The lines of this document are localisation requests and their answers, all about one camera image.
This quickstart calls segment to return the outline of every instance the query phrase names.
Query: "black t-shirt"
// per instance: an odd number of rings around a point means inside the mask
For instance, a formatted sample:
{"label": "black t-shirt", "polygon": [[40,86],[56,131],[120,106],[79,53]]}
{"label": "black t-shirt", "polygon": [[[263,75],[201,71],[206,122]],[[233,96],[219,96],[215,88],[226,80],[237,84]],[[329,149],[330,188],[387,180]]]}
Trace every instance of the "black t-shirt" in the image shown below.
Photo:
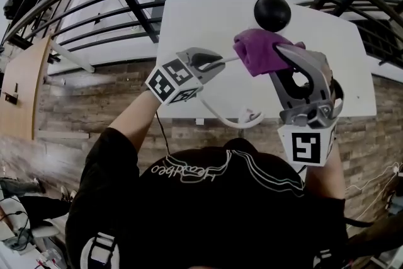
{"label": "black t-shirt", "polygon": [[113,232],[120,268],[313,268],[316,255],[337,268],[343,214],[344,200],[310,196],[290,165],[237,141],[176,152],[139,177],[134,146],[108,128],[65,233],[75,269],[98,232]]}

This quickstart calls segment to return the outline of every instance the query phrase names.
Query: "white table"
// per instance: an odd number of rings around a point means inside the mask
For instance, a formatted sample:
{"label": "white table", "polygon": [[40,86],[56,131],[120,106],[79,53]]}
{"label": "white table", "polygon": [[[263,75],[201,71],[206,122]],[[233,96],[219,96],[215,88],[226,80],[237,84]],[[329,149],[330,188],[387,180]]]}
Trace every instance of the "white table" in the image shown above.
{"label": "white table", "polygon": [[[167,0],[158,46],[158,63],[172,60],[176,52],[202,47],[235,57],[234,36],[259,28],[253,15],[256,0]],[[357,27],[341,18],[291,5],[292,20],[283,36],[303,41],[307,49],[326,54],[344,89],[344,117],[376,115],[375,93],[367,56]],[[205,85],[205,99],[226,118],[237,118],[243,108],[278,118],[282,110],[268,75],[253,78],[241,61],[230,62]],[[197,100],[162,106],[164,118],[213,118]]]}

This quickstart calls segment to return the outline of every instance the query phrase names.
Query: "desk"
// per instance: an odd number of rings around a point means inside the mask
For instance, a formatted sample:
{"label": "desk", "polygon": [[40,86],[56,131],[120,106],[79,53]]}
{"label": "desk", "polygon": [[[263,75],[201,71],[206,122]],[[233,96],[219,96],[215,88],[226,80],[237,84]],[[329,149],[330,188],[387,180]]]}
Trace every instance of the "desk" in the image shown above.
{"label": "desk", "polygon": [[[158,46],[159,64],[176,52],[201,47],[235,57],[234,36],[259,28],[253,15],[257,0],[167,0]],[[326,54],[344,89],[343,117],[376,115],[375,93],[366,52],[357,27],[349,21],[313,9],[291,5],[292,19],[283,36],[303,41],[309,50]],[[238,118],[243,108],[278,118],[282,110],[269,75],[252,77],[235,61],[205,85],[203,96],[226,118]],[[197,100],[162,106],[162,118],[214,118]]]}
{"label": "desk", "polygon": [[[79,64],[83,69],[94,72],[94,67],[57,45],[49,36],[32,45],[6,66],[0,95],[1,134],[33,140],[37,96],[40,86],[43,84],[51,49]],[[6,93],[16,96],[15,92],[18,95],[16,105],[6,101]],[[39,137],[42,135],[41,132],[37,132],[37,134]]]}

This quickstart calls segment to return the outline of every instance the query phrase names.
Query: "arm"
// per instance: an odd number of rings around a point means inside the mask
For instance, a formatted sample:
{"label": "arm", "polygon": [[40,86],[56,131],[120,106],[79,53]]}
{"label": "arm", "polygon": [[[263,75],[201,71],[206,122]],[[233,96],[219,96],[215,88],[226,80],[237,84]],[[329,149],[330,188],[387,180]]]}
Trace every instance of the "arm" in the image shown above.
{"label": "arm", "polygon": [[161,103],[151,91],[143,92],[109,127],[126,136],[139,152],[160,105]]}
{"label": "arm", "polygon": [[8,227],[10,228],[10,230],[13,230],[13,225],[10,221],[10,219],[8,218],[7,214],[4,212],[4,210],[1,208],[0,206],[0,219],[2,219],[2,221],[8,225]]}
{"label": "arm", "polygon": [[305,186],[313,195],[343,200],[346,185],[339,145],[335,140],[327,163],[323,167],[309,166]]}

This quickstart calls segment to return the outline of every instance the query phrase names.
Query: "person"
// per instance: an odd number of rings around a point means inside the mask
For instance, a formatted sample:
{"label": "person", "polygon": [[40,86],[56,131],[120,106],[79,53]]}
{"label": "person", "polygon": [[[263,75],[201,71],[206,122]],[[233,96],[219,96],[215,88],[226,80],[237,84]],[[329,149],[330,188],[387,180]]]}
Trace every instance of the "person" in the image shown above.
{"label": "person", "polygon": [[23,8],[24,12],[21,13],[22,17],[29,12],[29,10],[34,8],[37,2],[38,0],[7,0],[3,7],[4,16],[7,20],[13,20],[21,5],[25,3],[25,7]]}
{"label": "person", "polygon": [[0,178],[0,189],[4,198],[13,195],[20,197],[26,193],[46,192],[42,182],[38,178],[34,178],[32,182],[13,180],[11,178]]}
{"label": "person", "polygon": [[168,153],[139,176],[159,107],[143,92],[89,152],[65,228],[73,268],[99,232],[115,237],[120,268],[342,267],[348,237],[337,142],[324,167],[308,167],[305,184],[242,138]]}

